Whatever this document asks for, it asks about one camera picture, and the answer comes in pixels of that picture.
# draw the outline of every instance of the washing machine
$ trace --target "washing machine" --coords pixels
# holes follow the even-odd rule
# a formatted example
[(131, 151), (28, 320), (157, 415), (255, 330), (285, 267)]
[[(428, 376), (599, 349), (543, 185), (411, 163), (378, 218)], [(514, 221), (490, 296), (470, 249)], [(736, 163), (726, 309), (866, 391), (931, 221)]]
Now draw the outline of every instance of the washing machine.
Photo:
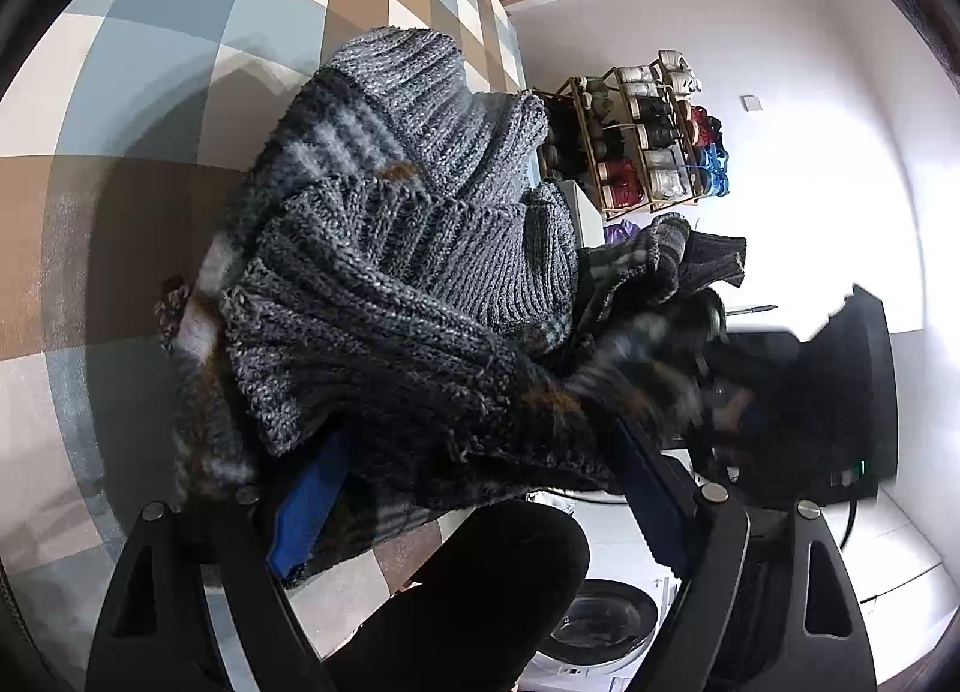
[(569, 513), (587, 534), (587, 579), (520, 677), (521, 692), (626, 689), (680, 587), (657, 563), (622, 497), (600, 492), (533, 496)]

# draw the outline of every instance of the checkered floor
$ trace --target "checkered floor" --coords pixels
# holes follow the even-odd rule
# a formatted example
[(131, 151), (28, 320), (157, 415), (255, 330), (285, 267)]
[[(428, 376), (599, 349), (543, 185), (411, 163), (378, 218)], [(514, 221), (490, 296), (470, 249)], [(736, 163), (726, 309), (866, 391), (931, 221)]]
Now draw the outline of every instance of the checkered floor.
[[(385, 24), (450, 34), (474, 90), (524, 85), (498, 0), (74, 0), (0, 101), (0, 556), (74, 684), (125, 529), (169, 489), (174, 381), (152, 306), (195, 275), (296, 90)], [(368, 602), (323, 625), (319, 590), (296, 595), (318, 646), (455, 523), (336, 571), (325, 591)]]

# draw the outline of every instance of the person's leg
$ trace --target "person's leg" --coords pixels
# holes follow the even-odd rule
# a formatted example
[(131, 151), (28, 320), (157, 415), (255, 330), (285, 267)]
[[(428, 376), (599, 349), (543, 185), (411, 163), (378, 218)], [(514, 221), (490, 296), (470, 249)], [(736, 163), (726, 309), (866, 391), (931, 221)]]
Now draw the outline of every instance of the person's leg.
[(576, 596), (587, 537), (528, 502), (475, 510), (325, 666), (340, 692), (509, 690)]

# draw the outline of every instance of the washing machine door glass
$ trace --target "washing machine door glass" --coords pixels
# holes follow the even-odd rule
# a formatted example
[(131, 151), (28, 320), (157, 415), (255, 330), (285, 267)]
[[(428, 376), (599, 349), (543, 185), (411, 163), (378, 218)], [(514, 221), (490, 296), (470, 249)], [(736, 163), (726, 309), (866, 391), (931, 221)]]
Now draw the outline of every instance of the washing machine door glass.
[(657, 615), (653, 599), (635, 586), (586, 580), (541, 652), (573, 665), (620, 660), (649, 642)]

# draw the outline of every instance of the metal screw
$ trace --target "metal screw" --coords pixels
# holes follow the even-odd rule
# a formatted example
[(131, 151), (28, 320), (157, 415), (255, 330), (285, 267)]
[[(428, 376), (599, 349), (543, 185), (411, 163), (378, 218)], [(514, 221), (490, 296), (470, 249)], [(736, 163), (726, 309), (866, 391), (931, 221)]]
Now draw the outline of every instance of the metal screw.
[(240, 505), (253, 505), (260, 499), (260, 489), (252, 485), (241, 486), (237, 489), (236, 498)]
[(722, 484), (704, 484), (701, 486), (700, 494), (703, 494), (704, 500), (709, 503), (725, 503), (730, 496)]
[(167, 507), (163, 503), (152, 502), (143, 507), (143, 512), (140, 515), (143, 516), (144, 521), (157, 521), (165, 513), (167, 513)]
[(819, 519), (820, 506), (810, 502), (810, 500), (800, 500), (797, 503), (797, 513), (800, 513), (805, 519)]

